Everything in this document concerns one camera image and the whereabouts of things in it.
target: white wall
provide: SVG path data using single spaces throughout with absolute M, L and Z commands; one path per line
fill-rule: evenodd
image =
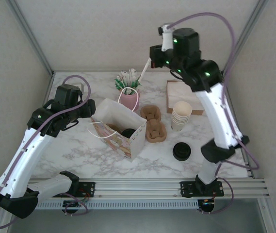
M 161 44 L 157 28 L 182 17 L 215 12 L 241 33 L 257 0 L 17 0 L 56 71 L 141 69 L 149 47 Z M 202 56 L 224 66 L 230 37 L 225 25 L 200 17 L 179 27 L 200 33 Z
M 236 61 L 229 86 L 238 122 L 276 208 L 276 1 L 271 0 Z
M 0 175 L 15 154 L 27 121 L 43 103 L 48 74 L 0 0 Z

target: stack of paper cups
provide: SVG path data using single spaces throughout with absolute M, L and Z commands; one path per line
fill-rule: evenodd
M 173 106 L 171 116 L 171 128 L 174 131 L 180 131 L 188 122 L 192 113 L 192 107 L 189 103 L 180 101 Z

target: pink pot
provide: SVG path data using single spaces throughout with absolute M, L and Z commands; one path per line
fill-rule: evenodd
M 133 95 L 125 95 L 124 93 L 122 93 L 119 102 L 132 110 L 137 102 L 137 93 L 134 93 Z M 136 111 L 138 108 L 139 108 L 139 100 L 134 111 Z

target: white paper bag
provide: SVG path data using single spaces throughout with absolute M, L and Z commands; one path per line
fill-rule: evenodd
M 124 105 L 105 99 L 99 104 L 91 120 L 101 140 L 120 155 L 132 161 L 142 150 L 146 136 L 146 119 Z M 121 131 L 134 129 L 135 132 L 130 138 L 126 138 L 106 124 L 113 124 Z

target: stack of napkins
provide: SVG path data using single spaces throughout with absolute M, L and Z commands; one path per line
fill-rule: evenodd
M 167 82 L 167 113 L 172 113 L 173 106 L 179 101 L 188 102 L 192 108 L 192 115 L 201 115 L 204 108 L 192 92 L 191 88 L 184 82 L 168 81 Z

